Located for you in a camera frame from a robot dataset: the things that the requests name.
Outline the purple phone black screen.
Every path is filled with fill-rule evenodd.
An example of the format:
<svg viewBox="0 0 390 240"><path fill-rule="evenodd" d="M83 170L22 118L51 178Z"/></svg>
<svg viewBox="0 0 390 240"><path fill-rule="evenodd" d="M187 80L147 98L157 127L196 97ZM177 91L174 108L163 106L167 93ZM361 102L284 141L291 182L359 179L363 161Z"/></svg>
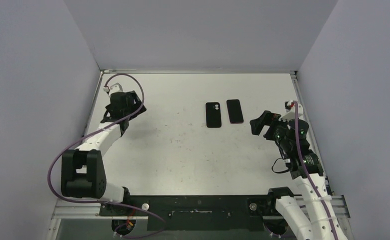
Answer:
<svg viewBox="0 0 390 240"><path fill-rule="evenodd" d="M226 101L229 121L231 124L242 124L244 123L242 108L240 100L238 99L229 99Z"/></svg>

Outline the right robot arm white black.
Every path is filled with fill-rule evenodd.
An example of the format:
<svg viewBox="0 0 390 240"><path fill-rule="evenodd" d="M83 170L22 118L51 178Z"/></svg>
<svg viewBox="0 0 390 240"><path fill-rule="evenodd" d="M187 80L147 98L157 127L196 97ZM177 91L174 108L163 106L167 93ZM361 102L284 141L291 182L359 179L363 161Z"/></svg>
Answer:
<svg viewBox="0 0 390 240"><path fill-rule="evenodd" d="M265 201L267 211L280 214L298 240L346 239L327 192L323 167L306 139L308 123L295 116L284 120L267 110L249 123L257 136L268 127L263 137L277 145L304 202L300 206L288 187L271 188L272 197Z"/></svg>

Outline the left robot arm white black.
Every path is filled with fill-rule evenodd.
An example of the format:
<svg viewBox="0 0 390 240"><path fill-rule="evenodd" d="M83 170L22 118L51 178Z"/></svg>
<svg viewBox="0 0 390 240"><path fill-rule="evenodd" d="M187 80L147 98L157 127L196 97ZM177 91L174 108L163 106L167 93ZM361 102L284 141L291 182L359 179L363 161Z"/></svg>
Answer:
<svg viewBox="0 0 390 240"><path fill-rule="evenodd" d="M113 210L122 216L131 211L132 202L125 197L128 189L107 181L103 156L124 135L129 121L145 111L135 91L119 90L110 94L110 104L106 106L99 132L62 154L61 193L64 197L113 202Z"/></svg>

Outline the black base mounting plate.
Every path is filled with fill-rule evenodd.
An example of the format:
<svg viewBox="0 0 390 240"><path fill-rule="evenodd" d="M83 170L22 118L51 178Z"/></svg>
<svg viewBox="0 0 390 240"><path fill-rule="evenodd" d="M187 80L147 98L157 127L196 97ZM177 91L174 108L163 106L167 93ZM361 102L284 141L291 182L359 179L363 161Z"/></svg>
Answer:
<svg viewBox="0 0 390 240"><path fill-rule="evenodd" d="M141 207L164 219L148 217L147 229L167 231L262 231L264 219L277 215L268 195L133 195L126 204Z"/></svg>

